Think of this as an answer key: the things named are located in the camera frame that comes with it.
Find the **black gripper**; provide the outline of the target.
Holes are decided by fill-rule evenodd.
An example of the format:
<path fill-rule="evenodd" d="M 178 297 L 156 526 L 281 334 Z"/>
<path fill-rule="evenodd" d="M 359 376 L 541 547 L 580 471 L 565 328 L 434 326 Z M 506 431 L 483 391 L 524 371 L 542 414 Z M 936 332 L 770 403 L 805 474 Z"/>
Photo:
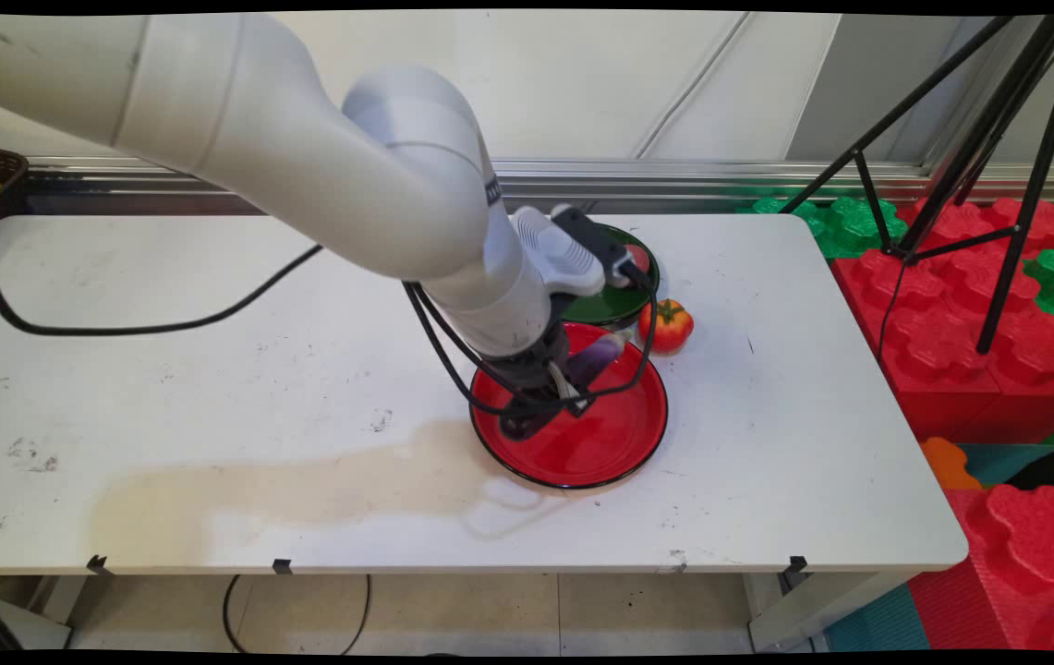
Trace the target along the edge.
<path fill-rule="evenodd" d="M 561 413 L 583 413 L 596 404 L 591 383 L 598 371 L 590 365 L 568 365 L 570 343 L 563 321 L 552 320 L 543 336 L 523 352 L 510 357 L 490 357 L 488 365 L 508 382 L 515 392 L 531 400 L 513 399 L 500 415 L 500 434 L 509 441 L 535 437 Z M 577 399 L 568 405 L 559 399 Z"/>

